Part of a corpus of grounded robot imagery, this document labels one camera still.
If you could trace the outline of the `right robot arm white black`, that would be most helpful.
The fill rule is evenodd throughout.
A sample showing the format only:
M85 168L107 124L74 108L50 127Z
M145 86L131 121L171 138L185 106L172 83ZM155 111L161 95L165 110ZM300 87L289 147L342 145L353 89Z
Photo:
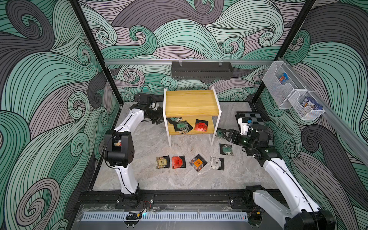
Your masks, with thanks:
M252 126L247 133L220 129L220 137L238 145L247 156L254 157L271 176L287 205L272 197L262 186L249 186L244 202L265 210L285 230L333 230L336 220L322 210L301 187L286 166L281 154L270 144L270 135L263 125Z

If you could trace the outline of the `jasmine tea bag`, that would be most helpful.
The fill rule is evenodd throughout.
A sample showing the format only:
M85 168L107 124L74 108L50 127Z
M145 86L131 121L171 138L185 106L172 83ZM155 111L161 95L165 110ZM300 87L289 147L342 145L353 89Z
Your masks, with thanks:
M220 155L233 156L233 148L231 144L220 144L219 145Z
M216 135L215 135L215 137L216 138L219 138L219 139L222 139L221 138L221 136L225 136L223 133L222 133L222 131L223 131L224 129L222 129L222 128L218 128L217 129L217 131L216 131Z

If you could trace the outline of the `yellow tea bag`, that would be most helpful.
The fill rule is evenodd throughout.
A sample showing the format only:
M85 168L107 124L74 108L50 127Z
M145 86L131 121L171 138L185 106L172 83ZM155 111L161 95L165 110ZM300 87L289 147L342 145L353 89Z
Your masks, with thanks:
M170 167L171 164L169 156L156 157L156 169L170 168Z

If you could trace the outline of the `jasmine tea bag front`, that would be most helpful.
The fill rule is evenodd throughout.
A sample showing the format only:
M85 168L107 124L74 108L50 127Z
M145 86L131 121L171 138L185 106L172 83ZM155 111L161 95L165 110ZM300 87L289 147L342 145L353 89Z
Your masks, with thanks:
M222 128L218 128L217 129L217 131L216 131L216 135L215 135L215 137L216 138L219 138L219 139L222 139L221 138L221 136L225 136L223 133L222 133L222 131L223 131L224 129L222 129Z

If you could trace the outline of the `red tea bag shelf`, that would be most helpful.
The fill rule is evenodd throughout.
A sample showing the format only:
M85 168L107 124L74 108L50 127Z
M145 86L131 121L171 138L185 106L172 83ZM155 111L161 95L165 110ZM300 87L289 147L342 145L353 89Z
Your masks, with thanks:
M194 127L195 131L207 132L209 123L207 120L197 119L195 122L196 122Z
M174 156L172 157L172 168L186 168L186 159L185 156Z

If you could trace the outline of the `red tea bag top shelf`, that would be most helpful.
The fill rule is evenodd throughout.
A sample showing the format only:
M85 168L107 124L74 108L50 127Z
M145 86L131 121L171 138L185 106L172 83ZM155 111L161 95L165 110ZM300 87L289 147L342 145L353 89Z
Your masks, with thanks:
M186 159L185 156L174 156L172 157L172 168L186 168Z

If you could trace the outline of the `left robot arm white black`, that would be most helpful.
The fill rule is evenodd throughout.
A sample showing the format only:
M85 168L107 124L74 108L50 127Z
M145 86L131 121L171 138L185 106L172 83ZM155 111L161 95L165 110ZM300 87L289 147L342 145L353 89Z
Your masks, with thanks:
M158 103L137 103L130 107L126 118L115 129L105 133L104 162L115 170L120 182L120 204L132 208L141 205L139 183L135 179L133 162L135 156L132 133L143 121L161 123L163 108Z

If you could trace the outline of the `orange floral tea bag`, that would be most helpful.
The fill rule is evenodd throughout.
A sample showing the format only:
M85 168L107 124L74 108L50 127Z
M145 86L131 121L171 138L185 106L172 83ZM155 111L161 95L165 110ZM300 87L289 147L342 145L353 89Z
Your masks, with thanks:
M198 154L189 163L197 172L200 172L208 162L200 154Z

